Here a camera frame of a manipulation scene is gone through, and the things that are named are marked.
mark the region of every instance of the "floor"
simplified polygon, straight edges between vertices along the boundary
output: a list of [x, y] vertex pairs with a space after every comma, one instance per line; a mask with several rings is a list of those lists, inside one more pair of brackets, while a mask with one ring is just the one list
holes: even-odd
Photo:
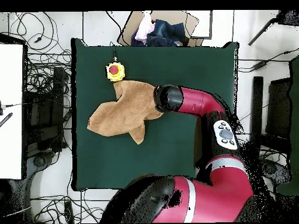
[[[262, 34], [252, 46], [248, 46], [252, 37], [265, 25], [265, 23], [271, 18], [275, 17], [278, 13], [277, 10], [214, 10], [213, 11], [213, 35], [211, 40], [204, 40], [202, 46], [210, 47], [222, 47], [229, 41], [239, 42], [239, 67], [250, 68], [256, 64], [256, 60], [267, 60], [275, 55], [284, 51], [295, 50], [299, 47], [299, 27], [290, 27], [274, 24], [269, 27], [267, 32]], [[52, 27], [48, 20], [48, 17], [40, 13], [34, 13], [39, 17], [41, 22], [44, 23], [44, 35], [51, 36]], [[119, 28], [109, 19], [105, 12], [47, 12], [49, 17], [55, 20], [57, 29], [54, 29], [54, 38], [57, 38], [57, 32], [59, 34], [59, 44], [47, 53], [61, 53], [65, 49], [70, 49], [70, 39], [72, 37], [83, 39], [89, 46], [109, 46], [110, 41], [117, 44], [116, 40], [119, 36]], [[121, 27], [124, 26], [130, 12], [113, 12], [112, 15]], [[23, 22], [26, 26], [27, 39], [37, 32], [43, 32], [43, 26], [32, 15], [28, 14], [24, 17]], [[18, 28], [18, 19], [15, 13], [7, 14], [0, 13], [0, 32], [7, 32], [8, 26], [11, 29], [11, 33], [16, 33]], [[19, 26], [19, 33], [24, 34], [25, 30], [22, 25]], [[38, 43], [34, 43], [36, 35], [29, 44], [34, 48], [43, 48], [47, 45], [48, 40], [42, 40]], [[49, 47], [43, 49], [42, 52], [47, 51]], [[269, 62], [264, 68], [251, 72], [251, 73], [239, 73], [238, 74], [238, 102], [237, 102], [237, 115], [239, 119], [248, 115], [251, 112], [251, 90], [252, 80], [254, 76], [264, 77], [264, 91], [263, 91], [263, 105], [267, 105], [268, 102], [268, 86], [270, 82], [275, 79], [286, 78], [290, 76], [288, 69], [288, 61], [299, 55], [299, 51], [292, 52], [286, 55], [281, 55], [276, 58], [275, 61]], [[31, 58], [40, 60], [39, 55], [31, 55]], [[69, 60], [69, 57], [63, 56], [65, 60]], [[263, 109], [263, 130], [266, 126], [266, 113], [267, 107]], [[250, 117], [244, 118], [241, 121], [244, 128], [244, 133], [249, 133]], [[71, 147], [71, 131], [65, 130], [65, 138], [68, 145]], [[241, 139], [248, 138], [247, 135], [240, 137]], [[72, 154], [69, 149], [64, 149], [60, 153], [59, 160], [56, 164], [50, 166], [45, 171], [39, 172], [32, 183], [31, 197], [37, 199], [32, 201], [32, 212], [37, 214], [41, 209], [46, 206], [50, 200], [53, 199], [53, 195], [57, 195], [55, 199], [59, 200], [62, 195], [67, 194], [67, 187], [71, 178], [72, 170]], [[265, 180], [269, 189], [272, 189], [272, 185], [268, 180]], [[115, 190], [87, 190], [80, 193], [73, 191], [70, 187], [68, 189], [69, 196], [78, 204], [73, 205], [74, 214], [80, 214], [81, 197], [85, 199], [82, 205], [86, 207], [86, 204], [90, 208], [94, 208], [96, 211], [93, 213], [97, 218], [101, 216], [101, 210], [104, 209], [109, 199], [116, 193]], [[62, 212], [63, 204], [58, 204], [60, 211]], [[88, 216], [86, 212], [82, 213], [82, 217], [85, 218], [82, 223], [95, 223], [97, 219]], [[49, 220], [47, 214], [42, 214], [40, 220]]]

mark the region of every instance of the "towel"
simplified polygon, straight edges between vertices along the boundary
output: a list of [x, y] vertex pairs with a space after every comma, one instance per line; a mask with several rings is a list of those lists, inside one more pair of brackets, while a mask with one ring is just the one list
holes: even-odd
[[155, 108], [154, 87], [134, 80], [121, 80], [113, 86], [117, 100], [102, 103], [89, 118], [87, 129], [106, 137], [128, 132], [140, 144], [145, 134], [144, 121], [162, 115]]

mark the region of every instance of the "black cable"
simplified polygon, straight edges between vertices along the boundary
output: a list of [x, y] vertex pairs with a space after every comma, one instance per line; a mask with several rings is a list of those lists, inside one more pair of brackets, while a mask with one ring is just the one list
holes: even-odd
[[56, 162], [52, 163], [51, 165], [54, 165], [55, 163], [57, 163], [57, 162], [58, 162], [58, 160], [59, 160], [59, 155], [60, 155], [60, 152], [58, 153], [58, 157], [57, 157], [57, 160], [56, 160]]
[[[265, 107], [266, 107], [266, 106], [268, 106], [268, 105], [269, 105], [269, 104], [267, 104], [267, 105], [263, 106], [263, 107], [262, 107], [262, 109], [263, 109], [263, 108], [265, 108]], [[251, 113], [249, 113], [248, 115], [246, 115], [244, 118], [247, 118], [247, 117], [248, 117], [249, 115], [251, 115], [251, 114], [252, 114], [252, 112], [251, 112]], [[241, 122], [241, 121], [242, 121], [244, 118], [241, 118], [241, 119], [240, 119], [240, 122]]]
[[284, 51], [276, 56], [274, 56], [273, 58], [270, 58], [268, 60], [264, 60], [264, 61], [261, 61], [261, 62], [258, 62], [257, 64], [255, 64], [254, 66], [250, 67], [250, 68], [239, 68], [239, 69], [251, 69], [250, 71], [239, 71], [239, 72], [243, 72], [243, 73], [249, 73], [249, 72], [252, 72], [252, 71], [257, 71], [258, 69], [261, 69], [262, 67], [266, 66], [266, 64], [270, 61], [272, 61], [273, 59], [277, 58], [278, 56], [280, 55], [283, 55], [283, 54], [288, 54], [288, 53], [293, 53], [294, 51], [298, 51], [299, 50], [299, 47], [295, 50], [291, 50], [291, 51]]
[[106, 13], [107, 13], [107, 15], [111, 18], [111, 20], [114, 21], [115, 24], [117, 24], [117, 26], [119, 27], [120, 34], [121, 34], [121, 37], [123, 38], [123, 41], [124, 41], [128, 46], [130, 46], [130, 45], [124, 40], [123, 31], [121, 30], [121, 27], [119, 26], [119, 24], [112, 18], [112, 16], [109, 15], [108, 11], [106, 11]]
[[189, 33], [189, 31], [188, 31], [188, 29], [187, 29], [187, 19], [188, 19], [188, 13], [187, 13], [187, 11], [186, 11], [185, 29], [187, 30], [187, 33], [188, 33], [188, 35], [189, 35], [190, 38], [191, 38], [191, 34]]

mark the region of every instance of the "emergency stop button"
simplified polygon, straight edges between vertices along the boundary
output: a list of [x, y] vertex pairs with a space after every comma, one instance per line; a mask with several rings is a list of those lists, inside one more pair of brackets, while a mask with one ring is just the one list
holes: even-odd
[[115, 75], [119, 72], [119, 69], [116, 65], [112, 65], [109, 69], [109, 72], [112, 74], [112, 75]]

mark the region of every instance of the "green tabletop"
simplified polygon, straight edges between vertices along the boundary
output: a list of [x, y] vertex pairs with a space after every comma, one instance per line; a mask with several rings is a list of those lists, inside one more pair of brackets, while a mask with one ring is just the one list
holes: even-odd
[[293, 79], [290, 90], [292, 106], [290, 169], [293, 178], [291, 182], [279, 185], [277, 192], [283, 195], [299, 195], [299, 56], [290, 61], [290, 76]]
[[[125, 67], [125, 80], [182, 85], [216, 93], [231, 111], [237, 52], [237, 43], [229, 43], [225, 48], [116, 47], [117, 59]], [[116, 100], [105, 71], [112, 58], [113, 47], [87, 47], [72, 39], [75, 188], [123, 188], [145, 173], [194, 176], [193, 116], [165, 113], [159, 119], [146, 121], [140, 145], [129, 134], [105, 137], [86, 129], [88, 118], [98, 105]]]

